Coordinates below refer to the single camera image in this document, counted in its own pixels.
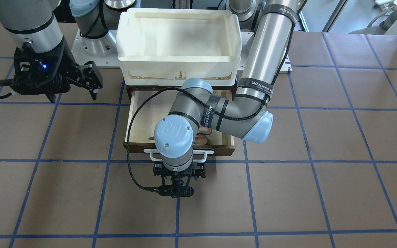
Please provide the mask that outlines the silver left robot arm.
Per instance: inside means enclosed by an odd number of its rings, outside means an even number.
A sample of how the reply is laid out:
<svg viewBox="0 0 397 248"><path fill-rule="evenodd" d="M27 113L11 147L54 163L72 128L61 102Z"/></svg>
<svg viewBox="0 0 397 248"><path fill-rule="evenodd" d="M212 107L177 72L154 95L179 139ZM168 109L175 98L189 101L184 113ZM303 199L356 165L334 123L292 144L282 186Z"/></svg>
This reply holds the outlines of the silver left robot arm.
<svg viewBox="0 0 397 248"><path fill-rule="evenodd" d="M155 127L155 176L170 176L174 185L183 177L202 177L204 169L193 161L194 138L201 127L254 143L263 143L271 131L273 115L266 110L274 83L285 64L294 28L305 0L228 0L226 9L253 31L246 65L233 86L230 99L222 86L188 79L177 90L168 115Z"/></svg>

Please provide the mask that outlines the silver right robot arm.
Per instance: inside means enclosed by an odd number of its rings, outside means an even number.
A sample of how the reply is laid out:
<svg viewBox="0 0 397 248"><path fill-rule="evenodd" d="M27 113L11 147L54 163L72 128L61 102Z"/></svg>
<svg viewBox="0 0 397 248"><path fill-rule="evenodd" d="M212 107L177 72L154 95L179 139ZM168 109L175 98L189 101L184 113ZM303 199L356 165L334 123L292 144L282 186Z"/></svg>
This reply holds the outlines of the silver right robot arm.
<svg viewBox="0 0 397 248"><path fill-rule="evenodd" d="M140 0L71 0L85 53L97 58L111 54L116 49L112 30L117 29L120 15L140 6ZM15 75L0 80L0 99L18 93L45 95L54 103L56 94L68 92L71 85L97 99L103 88L101 72L94 61L77 63L53 10L48 0L0 0L0 22L17 45Z"/></svg>

